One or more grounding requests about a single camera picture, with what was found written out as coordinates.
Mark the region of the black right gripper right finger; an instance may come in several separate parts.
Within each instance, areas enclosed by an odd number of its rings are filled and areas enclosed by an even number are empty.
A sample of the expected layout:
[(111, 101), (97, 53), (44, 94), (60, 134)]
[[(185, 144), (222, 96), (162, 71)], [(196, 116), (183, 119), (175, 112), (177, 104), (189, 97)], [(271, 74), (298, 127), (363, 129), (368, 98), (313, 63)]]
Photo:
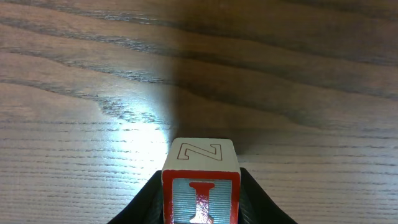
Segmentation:
[(266, 194), (243, 167), (239, 195), (238, 224), (297, 224)]

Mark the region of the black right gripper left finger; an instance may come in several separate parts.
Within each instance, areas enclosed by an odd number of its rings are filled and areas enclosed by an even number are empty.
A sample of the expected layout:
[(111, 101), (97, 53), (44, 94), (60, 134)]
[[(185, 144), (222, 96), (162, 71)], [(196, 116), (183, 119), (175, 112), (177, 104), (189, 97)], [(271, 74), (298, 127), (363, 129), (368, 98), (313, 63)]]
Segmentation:
[(160, 170), (156, 171), (108, 224), (164, 224), (161, 173)]

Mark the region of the red letter I block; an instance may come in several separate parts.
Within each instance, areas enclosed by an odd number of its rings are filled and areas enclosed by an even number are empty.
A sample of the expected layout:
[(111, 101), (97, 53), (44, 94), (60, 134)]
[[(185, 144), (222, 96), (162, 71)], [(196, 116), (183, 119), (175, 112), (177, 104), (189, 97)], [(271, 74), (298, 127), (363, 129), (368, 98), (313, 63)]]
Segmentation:
[(174, 139), (161, 181), (165, 223), (237, 223), (241, 172), (232, 140)]

